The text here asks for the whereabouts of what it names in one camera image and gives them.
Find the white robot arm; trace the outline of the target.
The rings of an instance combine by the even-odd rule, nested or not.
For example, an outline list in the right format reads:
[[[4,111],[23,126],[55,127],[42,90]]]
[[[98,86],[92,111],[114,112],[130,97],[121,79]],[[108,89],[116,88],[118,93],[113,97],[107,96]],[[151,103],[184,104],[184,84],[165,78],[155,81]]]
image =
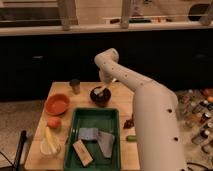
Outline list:
[[[133,115],[142,171],[187,171],[176,111],[177,96],[166,86],[118,63],[110,48],[95,56],[104,83],[117,79],[133,93]]]

